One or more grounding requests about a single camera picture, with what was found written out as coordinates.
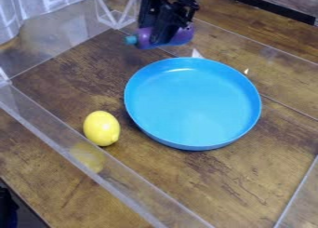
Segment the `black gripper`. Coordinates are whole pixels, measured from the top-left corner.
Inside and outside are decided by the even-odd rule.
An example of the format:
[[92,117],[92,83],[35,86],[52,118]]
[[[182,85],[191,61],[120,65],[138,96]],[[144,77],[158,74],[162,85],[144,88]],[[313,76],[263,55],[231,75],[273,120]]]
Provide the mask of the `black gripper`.
[[152,27],[150,42],[167,44],[179,27],[186,27],[199,10],[196,0],[142,0],[138,27]]

